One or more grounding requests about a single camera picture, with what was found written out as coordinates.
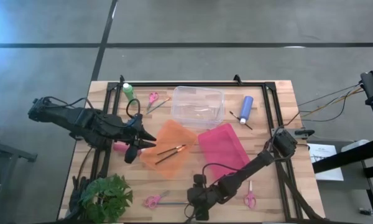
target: blue bottle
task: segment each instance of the blue bottle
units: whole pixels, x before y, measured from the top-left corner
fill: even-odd
[[[241,115],[240,115],[241,124],[246,124],[246,121],[249,119],[252,105],[253,105],[253,97],[245,96],[243,105],[242,105]]]

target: green plant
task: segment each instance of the green plant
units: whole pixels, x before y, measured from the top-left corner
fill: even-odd
[[[124,176],[117,174],[90,183],[80,198],[88,219],[95,223],[116,222],[130,207],[128,201],[132,203],[132,191],[126,192],[129,188]]]

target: black clamp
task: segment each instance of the black clamp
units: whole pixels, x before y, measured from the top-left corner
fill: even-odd
[[[242,82],[241,78],[239,77],[239,75],[234,76],[234,81],[237,81],[237,85],[243,86],[243,82]]]

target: clear plastic container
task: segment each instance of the clear plastic container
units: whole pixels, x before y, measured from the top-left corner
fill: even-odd
[[[224,120],[224,93],[212,88],[178,86],[172,116],[182,126],[212,129]]]

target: scissors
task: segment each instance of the scissors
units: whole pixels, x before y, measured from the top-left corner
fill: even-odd
[[[253,209],[256,206],[256,196],[253,194],[253,184],[249,181],[249,193],[244,198],[244,204]]]
[[[159,99],[159,94],[157,92],[149,93],[149,104],[147,107],[147,111],[149,110],[150,106],[152,106],[152,103],[157,101]]]
[[[159,203],[160,199],[162,199],[162,197],[168,195],[168,193],[170,193],[170,191],[166,190],[165,192],[163,192],[160,195],[151,195],[151,196],[147,197],[146,200],[145,200],[145,206],[149,207],[151,209],[155,208],[156,205]]]

